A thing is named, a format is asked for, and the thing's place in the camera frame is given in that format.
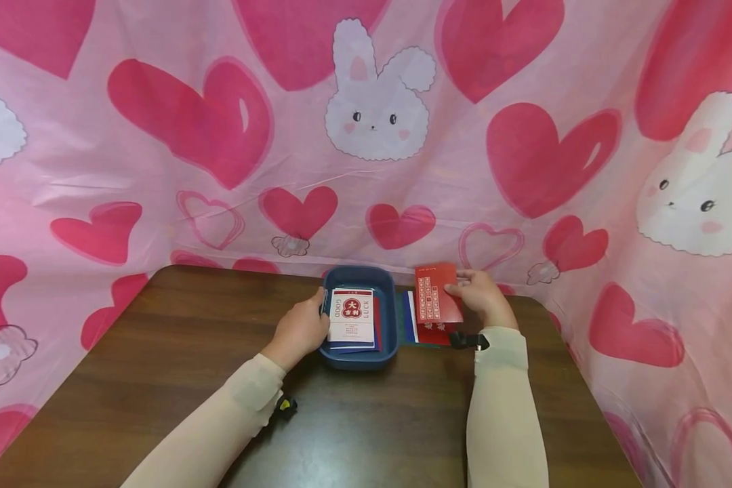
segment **beige sleeve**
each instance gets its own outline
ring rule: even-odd
[[[469,488],[545,488],[548,463],[529,385],[526,339],[514,329],[481,332],[474,354],[466,445]]]
[[[258,354],[151,451],[123,488],[216,488],[268,424],[285,371]]]

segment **dark blue container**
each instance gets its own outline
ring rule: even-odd
[[[396,284],[393,283],[390,273],[372,266],[336,266],[325,275],[322,286],[326,291],[323,312],[327,314],[331,310],[331,301],[328,298],[334,288],[372,289],[374,296],[380,299],[382,334],[382,350],[351,354],[339,354],[330,350],[326,340],[320,346],[320,353],[326,363],[333,368],[349,371],[375,371],[385,368],[399,349]]]

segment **wooden table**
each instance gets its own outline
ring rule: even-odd
[[[163,269],[3,454],[0,488],[118,487],[319,283]],[[510,303],[529,341],[550,486],[639,487],[545,309]],[[285,381],[298,414],[260,433],[222,486],[464,487],[472,355],[404,346],[379,373],[310,355]]]

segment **right hand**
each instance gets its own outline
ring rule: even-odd
[[[445,285],[445,291],[464,301],[483,320],[485,327],[517,329],[515,314],[508,300],[485,271],[460,269],[458,284]]]

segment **red card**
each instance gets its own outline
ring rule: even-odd
[[[446,284],[457,283],[455,265],[452,262],[438,262],[415,268],[415,321],[418,332],[425,324],[464,322],[458,299],[445,291]]]

